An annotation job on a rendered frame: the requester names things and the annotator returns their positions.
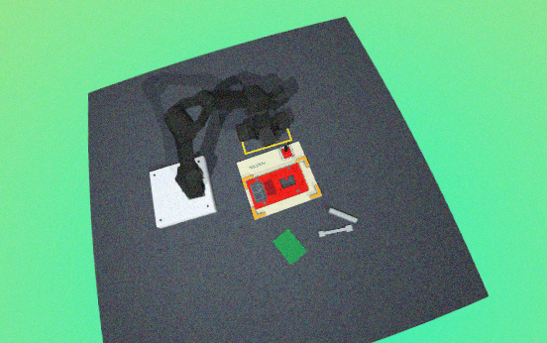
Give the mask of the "green rectangular patch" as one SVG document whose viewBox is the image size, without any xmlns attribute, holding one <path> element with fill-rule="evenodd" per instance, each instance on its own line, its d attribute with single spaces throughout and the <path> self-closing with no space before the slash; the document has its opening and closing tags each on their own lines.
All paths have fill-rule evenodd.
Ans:
<svg viewBox="0 0 547 343">
<path fill-rule="evenodd" d="M 276 237 L 273 243 L 291 264 L 306 253 L 306 249 L 288 229 Z"/>
</svg>

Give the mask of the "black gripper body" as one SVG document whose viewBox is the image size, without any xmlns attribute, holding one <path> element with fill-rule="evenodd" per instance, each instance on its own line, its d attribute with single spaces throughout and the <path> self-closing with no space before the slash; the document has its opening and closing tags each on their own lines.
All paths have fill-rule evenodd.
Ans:
<svg viewBox="0 0 547 343">
<path fill-rule="evenodd" d="M 263 123 L 258 123 L 254 121 L 254 126 L 247 128 L 246 122 L 236 125 L 236 131 L 240 142 L 248 141 L 251 137 L 255 137 L 256 129 L 264 128 L 267 124 L 271 124 L 274 128 L 279 128 L 280 130 L 288 129 L 290 127 L 289 120 L 284 111 L 274 114 L 272 118 Z"/>
</svg>

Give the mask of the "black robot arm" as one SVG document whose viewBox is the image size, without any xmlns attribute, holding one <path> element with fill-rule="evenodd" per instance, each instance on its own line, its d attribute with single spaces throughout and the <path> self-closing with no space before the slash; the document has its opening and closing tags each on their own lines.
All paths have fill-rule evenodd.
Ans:
<svg viewBox="0 0 547 343">
<path fill-rule="evenodd" d="M 267 94 L 256 84 L 252 84 L 242 90 L 202 90 L 195 96 L 183 98 L 170 107 L 164 114 L 164 121 L 174 137 L 180 162 L 174 180 L 187 200 L 205 196 L 203 170 L 194 159 L 192 139 L 205 127 L 213 112 L 244 108 L 247 109 L 244 113 L 250 119 L 263 123 L 269 119 L 269 109 L 276 110 L 287 101 L 289 97 L 282 85 Z M 202 109 L 197 120 L 193 121 L 185 109 L 196 105 L 200 105 Z M 279 130 L 272 128 L 271 124 L 256 129 L 256 134 L 265 147 L 274 144 L 280 137 Z"/>
</svg>

